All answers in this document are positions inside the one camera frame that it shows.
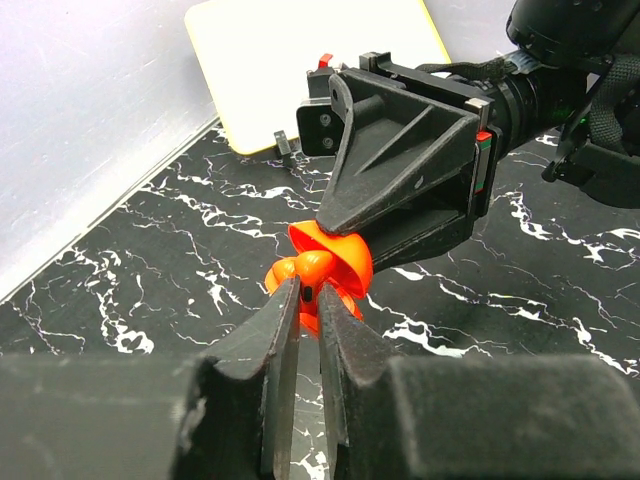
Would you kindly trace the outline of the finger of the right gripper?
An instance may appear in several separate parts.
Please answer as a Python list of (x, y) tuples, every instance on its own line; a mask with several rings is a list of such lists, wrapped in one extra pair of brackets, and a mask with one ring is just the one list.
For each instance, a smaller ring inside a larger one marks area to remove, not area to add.
[(473, 176), (473, 167), (466, 165), (360, 228), (374, 271), (439, 257), (465, 242), (475, 222), (469, 198)]
[(316, 215), (325, 232), (359, 231), (448, 181), (441, 205), (467, 211), (477, 114), (357, 69), (333, 75), (329, 87), (344, 132)]

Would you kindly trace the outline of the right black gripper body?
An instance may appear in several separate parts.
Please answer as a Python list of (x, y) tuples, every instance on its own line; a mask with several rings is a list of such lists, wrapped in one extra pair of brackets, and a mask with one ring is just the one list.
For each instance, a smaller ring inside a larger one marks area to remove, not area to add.
[(360, 56), (359, 68), (458, 108), (472, 98), (489, 102), (480, 129), (492, 135), (491, 153), (488, 164), (478, 169), (477, 217), (488, 212), (497, 163), (545, 131), (566, 124), (587, 100), (586, 72), (543, 65), (522, 50), (481, 63), (425, 63), (415, 68), (395, 64), (390, 53), (369, 52)]

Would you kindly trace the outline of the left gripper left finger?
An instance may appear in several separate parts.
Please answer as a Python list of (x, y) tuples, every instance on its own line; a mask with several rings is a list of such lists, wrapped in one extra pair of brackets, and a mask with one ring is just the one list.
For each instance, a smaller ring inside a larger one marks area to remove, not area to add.
[(285, 479), (300, 282), (196, 354), (7, 355), (5, 479)]

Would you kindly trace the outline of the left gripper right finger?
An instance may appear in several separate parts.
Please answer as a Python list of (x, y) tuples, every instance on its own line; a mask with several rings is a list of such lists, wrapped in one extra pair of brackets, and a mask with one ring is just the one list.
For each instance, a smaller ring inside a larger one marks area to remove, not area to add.
[(591, 355), (405, 355), (318, 297), (335, 479), (635, 479), (639, 404)]

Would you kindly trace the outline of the red earbud charging case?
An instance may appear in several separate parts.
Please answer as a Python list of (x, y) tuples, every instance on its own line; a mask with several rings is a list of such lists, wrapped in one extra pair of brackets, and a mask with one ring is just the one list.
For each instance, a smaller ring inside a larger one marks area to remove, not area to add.
[[(347, 236), (326, 234), (314, 220), (290, 224), (288, 235), (296, 254), (284, 257), (271, 266), (265, 276), (266, 289), (273, 294), (284, 280), (299, 277), (294, 267), (294, 259), (299, 254), (309, 250), (329, 251), (336, 263), (321, 289), (326, 285), (335, 288), (347, 310), (361, 319), (362, 313), (356, 301), (366, 296), (373, 278), (373, 260), (364, 239), (356, 233)], [(317, 299), (313, 304), (305, 304), (301, 298), (298, 320), (313, 335), (318, 334), (317, 316)]]

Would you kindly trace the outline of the red earbud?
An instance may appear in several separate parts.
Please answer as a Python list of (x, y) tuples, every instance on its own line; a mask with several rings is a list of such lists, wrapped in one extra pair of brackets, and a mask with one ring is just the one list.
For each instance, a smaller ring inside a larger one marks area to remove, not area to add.
[(300, 278), (301, 298), (305, 304), (313, 304), (323, 283), (335, 267), (335, 257), (329, 251), (309, 250), (294, 259), (294, 267)]

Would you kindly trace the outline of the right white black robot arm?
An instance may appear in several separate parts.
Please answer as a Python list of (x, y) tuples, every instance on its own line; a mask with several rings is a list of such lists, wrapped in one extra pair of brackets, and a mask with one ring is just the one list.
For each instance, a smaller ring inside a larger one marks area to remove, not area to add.
[(553, 128), (544, 180), (638, 207), (638, 3), (518, 1), (506, 32), (514, 50), (482, 63), (409, 68), (367, 53), (330, 77), (344, 130), (316, 220), (362, 236), (375, 270), (469, 239), (499, 162)]

